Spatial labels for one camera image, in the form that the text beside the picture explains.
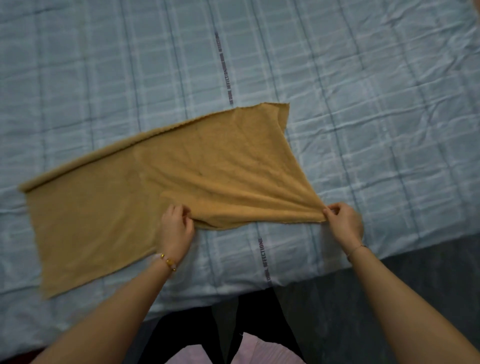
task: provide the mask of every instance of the thin silver bracelet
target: thin silver bracelet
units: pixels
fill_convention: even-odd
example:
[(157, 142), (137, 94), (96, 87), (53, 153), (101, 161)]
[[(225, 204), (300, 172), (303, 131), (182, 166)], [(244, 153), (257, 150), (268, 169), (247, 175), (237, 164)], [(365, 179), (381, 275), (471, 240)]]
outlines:
[(350, 253), (347, 254), (347, 260), (348, 260), (349, 262), (351, 262), (351, 261), (350, 261), (350, 256), (351, 256), (357, 249), (359, 249), (359, 248), (361, 248), (361, 247), (364, 247), (364, 248), (367, 248), (367, 249), (368, 249), (368, 247), (365, 246), (365, 245), (363, 245), (363, 244), (357, 246), (355, 249), (353, 249)]

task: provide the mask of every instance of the hand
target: hand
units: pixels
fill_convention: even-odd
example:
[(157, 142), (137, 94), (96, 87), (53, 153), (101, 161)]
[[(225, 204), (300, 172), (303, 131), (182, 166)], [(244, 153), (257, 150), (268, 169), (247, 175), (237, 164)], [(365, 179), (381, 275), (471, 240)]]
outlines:
[(345, 202), (328, 205), (324, 209), (333, 236), (342, 247), (345, 254), (349, 254), (361, 245), (363, 238), (363, 224), (361, 215)]
[(190, 209), (184, 205), (170, 205), (162, 216), (159, 227), (158, 252), (179, 265), (190, 249), (195, 234)]

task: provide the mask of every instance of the mustard yellow fabric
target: mustard yellow fabric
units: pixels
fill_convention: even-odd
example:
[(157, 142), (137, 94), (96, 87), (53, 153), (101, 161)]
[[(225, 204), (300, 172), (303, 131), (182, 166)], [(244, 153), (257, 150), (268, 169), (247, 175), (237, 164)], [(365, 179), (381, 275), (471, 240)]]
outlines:
[(188, 205), (204, 229), (324, 221), (324, 205), (284, 137), (288, 109), (263, 103), (152, 130), (21, 185), (44, 295), (154, 253), (171, 202)]

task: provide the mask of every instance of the black pants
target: black pants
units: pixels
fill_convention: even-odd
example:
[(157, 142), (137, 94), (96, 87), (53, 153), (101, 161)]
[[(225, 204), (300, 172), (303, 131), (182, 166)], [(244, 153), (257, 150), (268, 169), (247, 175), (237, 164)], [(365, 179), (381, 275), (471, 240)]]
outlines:
[[(281, 344), (303, 358), (273, 288), (239, 297), (228, 363), (240, 347), (243, 332)], [(184, 347), (195, 344), (202, 345), (213, 364), (224, 363), (212, 307), (192, 308), (162, 317), (138, 363), (165, 363)]]

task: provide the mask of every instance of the person's left arm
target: person's left arm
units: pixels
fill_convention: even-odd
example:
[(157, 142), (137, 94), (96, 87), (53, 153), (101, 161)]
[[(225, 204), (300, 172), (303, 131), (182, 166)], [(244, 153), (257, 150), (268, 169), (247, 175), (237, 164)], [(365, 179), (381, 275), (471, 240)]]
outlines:
[[(177, 263), (188, 252), (194, 235), (193, 221), (186, 216), (188, 212), (184, 206), (171, 205), (162, 217), (160, 250)], [(121, 363), (171, 273), (165, 261), (154, 260), (32, 363)]]

